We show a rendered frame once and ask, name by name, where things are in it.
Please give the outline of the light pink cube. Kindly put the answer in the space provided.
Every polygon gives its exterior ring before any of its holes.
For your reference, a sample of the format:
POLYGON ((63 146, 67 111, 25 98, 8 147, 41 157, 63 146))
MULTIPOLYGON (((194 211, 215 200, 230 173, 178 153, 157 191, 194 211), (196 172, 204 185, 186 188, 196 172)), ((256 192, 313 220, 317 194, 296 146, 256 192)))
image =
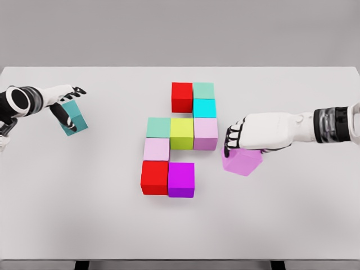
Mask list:
POLYGON ((218 142, 217 118, 194 118, 194 150, 214 151, 218 142))
POLYGON ((146 138, 143 159, 146 161, 169 161, 169 138, 146 138))

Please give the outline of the cyan cube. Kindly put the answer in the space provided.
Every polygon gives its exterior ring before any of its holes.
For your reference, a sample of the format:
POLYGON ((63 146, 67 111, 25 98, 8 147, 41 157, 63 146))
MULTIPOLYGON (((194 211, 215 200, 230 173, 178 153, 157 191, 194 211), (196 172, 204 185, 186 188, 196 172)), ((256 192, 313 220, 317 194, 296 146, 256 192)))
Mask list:
POLYGON ((216 118, 215 99, 194 99, 193 100, 194 118, 216 118))

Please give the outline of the red cube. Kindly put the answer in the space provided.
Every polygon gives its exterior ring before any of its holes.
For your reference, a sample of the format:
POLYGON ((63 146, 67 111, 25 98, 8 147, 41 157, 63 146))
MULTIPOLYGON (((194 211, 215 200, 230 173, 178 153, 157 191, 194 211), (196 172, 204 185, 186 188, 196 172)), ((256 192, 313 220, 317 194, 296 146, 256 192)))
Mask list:
POLYGON ((143 161, 141 190, 144 195, 168 195, 168 161, 143 161))
POLYGON ((173 113, 192 113, 193 88, 189 82, 173 82, 171 93, 173 113))

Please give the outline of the yellow-green cube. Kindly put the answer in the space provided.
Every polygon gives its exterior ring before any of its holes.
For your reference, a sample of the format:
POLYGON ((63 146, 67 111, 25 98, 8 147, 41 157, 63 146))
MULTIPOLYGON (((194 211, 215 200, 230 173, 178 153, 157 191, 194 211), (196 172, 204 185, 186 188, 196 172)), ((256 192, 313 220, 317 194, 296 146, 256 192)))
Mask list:
POLYGON ((194 146, 194 119, 171 118, 170 149, 192 150, 194 146))

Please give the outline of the teal cube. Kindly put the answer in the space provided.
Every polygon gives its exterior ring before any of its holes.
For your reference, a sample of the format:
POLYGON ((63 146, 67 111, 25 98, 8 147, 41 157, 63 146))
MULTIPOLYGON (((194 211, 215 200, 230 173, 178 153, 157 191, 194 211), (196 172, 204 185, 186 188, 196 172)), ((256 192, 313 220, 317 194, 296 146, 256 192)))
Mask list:
POLYGON ((83 115, 75 100, 71 100, 69 102, 63 103, 61 106, 69 114, 72 122, 76 126, 76 131, 74 132, 61 124, 61 127, 67 136, 71 136, 73 134, 79 133, 88 128, 88 125, 85 119, 83 118, 83 115))

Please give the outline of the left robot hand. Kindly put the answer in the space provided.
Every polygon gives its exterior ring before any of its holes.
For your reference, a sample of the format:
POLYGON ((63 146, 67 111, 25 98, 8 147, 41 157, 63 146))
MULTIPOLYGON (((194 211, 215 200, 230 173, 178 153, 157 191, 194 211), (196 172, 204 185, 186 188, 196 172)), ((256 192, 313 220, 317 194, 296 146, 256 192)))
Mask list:
POLYGON ((49 93, 50 95, 47 101, 47 106, 49 107, 50 111, 62 125, 67 127, 69 130, 76 132, 76 125, 73 123, 69 114, 61 106, 60 102, 63 102, 66 99, 72 100, 74 97, 86 95, 87 92, 80 87, 60 85, 51 88, 49 93))

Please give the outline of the magenta purple cube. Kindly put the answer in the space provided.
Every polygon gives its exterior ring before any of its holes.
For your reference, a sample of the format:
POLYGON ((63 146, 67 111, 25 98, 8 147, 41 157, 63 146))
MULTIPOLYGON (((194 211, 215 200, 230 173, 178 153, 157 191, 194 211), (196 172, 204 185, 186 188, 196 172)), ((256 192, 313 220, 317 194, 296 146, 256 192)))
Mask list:
POLYGON ((195 164, 169 163, 168 196, 193 198, 195 193, 195 164))

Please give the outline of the mint green cube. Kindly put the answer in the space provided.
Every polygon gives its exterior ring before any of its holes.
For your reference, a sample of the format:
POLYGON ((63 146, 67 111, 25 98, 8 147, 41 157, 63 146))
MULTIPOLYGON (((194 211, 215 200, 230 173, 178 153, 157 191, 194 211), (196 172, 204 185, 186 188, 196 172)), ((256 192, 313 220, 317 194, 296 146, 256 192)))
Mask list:
POLYGON ((170 118, 149 117, 147 120, 147 138, 170 138, 170 118))
POLYGON ((194 99, 215 99, 214 83, 211 82, 193 82, 194 99))

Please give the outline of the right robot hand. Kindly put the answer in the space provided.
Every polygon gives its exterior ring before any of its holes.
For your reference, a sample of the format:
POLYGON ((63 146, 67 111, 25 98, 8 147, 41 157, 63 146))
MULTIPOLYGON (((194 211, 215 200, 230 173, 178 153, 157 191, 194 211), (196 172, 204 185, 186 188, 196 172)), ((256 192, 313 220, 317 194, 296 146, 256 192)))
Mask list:
POLYGON ((224 157, 233 149, 267 152, 284 149, 292 144, 290 134, 291 114, 265 112, 249 114, 228 127, 224 140, 224 157))

